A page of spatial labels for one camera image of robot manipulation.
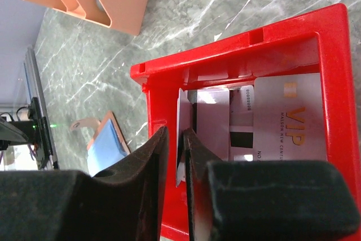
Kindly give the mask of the red bin with white cards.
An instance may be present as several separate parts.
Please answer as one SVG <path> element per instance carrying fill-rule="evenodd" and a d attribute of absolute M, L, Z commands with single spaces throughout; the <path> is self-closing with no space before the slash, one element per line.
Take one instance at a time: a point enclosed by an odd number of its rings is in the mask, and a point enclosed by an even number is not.
<path fill-rule="evenodd" d="M 320 73 L 328 160 L 360 202 L 360 154 L 347 8 L 339 3 L 133 65 L 147 97 L 148 131 L 169 130 L 161 235 L 188 239 L 185 185 L 176 186 L 178 91 L 249 84 L 261 76 Z"/>

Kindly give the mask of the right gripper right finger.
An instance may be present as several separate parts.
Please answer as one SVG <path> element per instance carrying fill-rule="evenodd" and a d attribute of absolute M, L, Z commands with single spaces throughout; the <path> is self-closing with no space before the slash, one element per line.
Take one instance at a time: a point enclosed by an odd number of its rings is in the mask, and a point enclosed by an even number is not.
<path fill-rule="evenodd" d="M 359 240 L 360 211 L 326 161 L 223 161 L 183 133 L 191 240 Z"/>

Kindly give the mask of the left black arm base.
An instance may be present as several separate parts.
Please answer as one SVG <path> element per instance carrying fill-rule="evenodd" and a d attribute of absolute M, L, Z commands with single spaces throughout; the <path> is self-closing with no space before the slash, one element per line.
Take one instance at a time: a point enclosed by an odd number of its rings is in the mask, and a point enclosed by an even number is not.
<path fill-rule="evenodd" d="M 52 169 L 53 162 L 51 162 L 51 155 L 53 155 L 51 137 L 50 137 L 50 125 L 47 117 L 41 113 L 39 99 L 33 97 L 28 106 L 28 119 L 25 121 L 11 121 L 10 124 L 20 129 L 25 133 L 29 140 L 26 144 L 11 143 L 10 146 L 18 145 L 33 145 L 34 157 L 37 162 L 38 170 L 46 169 L 48 163 L 50 163 L 50 169 Z"/>

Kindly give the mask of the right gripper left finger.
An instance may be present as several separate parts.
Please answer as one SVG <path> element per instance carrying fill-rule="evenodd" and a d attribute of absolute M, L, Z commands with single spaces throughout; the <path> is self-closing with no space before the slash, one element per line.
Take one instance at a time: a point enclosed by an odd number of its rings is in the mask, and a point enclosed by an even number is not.
<path fill-rule="evenodd" d="M 77 170 L 1 173 L 2 240 L 159 240 L 169 133 L 91 177 Z"/>

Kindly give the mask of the white credit card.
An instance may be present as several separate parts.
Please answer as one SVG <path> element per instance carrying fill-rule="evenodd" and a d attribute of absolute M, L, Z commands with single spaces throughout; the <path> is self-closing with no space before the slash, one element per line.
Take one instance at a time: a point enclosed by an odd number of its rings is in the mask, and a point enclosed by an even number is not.
<path fill-rule="evenodd" d="M 184 158 L 184 139 L 183 132 L 193 127 L 193 104 L 196 102 L 196 90 L 179 89 L 177 100 L 177 154 L 176 154 L 176 173 L 175 185 L 179 187 L 186 181 L 185 158 Z"/>

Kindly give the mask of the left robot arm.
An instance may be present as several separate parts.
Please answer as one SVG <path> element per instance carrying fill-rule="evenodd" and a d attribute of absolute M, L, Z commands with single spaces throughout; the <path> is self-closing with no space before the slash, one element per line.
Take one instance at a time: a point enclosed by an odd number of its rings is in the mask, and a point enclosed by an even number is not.
<path fill-rule="evenodd" d="M 11 143 L 26 144 L 28 140 L 25 133 L 1 117 L 1 151 L 7 150 Z"/>

